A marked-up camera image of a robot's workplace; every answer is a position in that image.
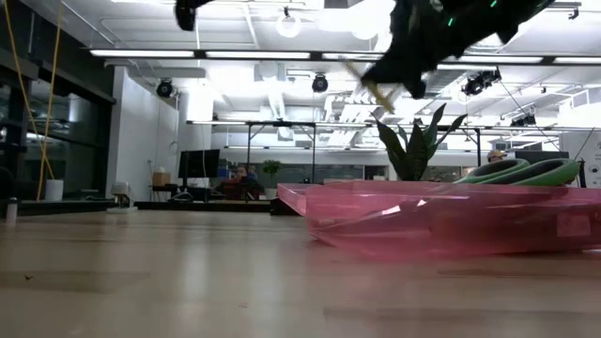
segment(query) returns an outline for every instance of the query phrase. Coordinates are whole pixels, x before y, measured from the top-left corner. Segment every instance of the small plant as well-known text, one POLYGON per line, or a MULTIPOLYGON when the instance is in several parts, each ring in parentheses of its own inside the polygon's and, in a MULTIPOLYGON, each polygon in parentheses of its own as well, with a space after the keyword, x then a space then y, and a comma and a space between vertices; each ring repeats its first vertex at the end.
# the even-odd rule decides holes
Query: small plant
POLYGON ((263 162, 263 173, 270 176, 271 185, 273 185, 275 176, 280 172, 280 169, 282 169, 280 161, 266 160, 263 162))
POLYGON ((396 133, 385 124, 379 122, 376 118, 379 139, 386 146, 388 158, 393 164, 394 171, 401 180, 420 180, 428 165, 428 161, 434 156, 439 145, 450 132, 456 131, 457 128, 461 127, 463 120, 468 116, 459 116, 451 126, 445 126, 446 130, 441 126, 440 129, 446 132, 437 140, 439 122, 442 119, 445 107, 446 104, 443 104, 438 108, 432 115, 432 122, 430 125, 423 130, 418 124, 414 123, 409 139, 405 130, 399 126, 399 136, 401 136, 405 142, 407 149, 403 148, 396 133))

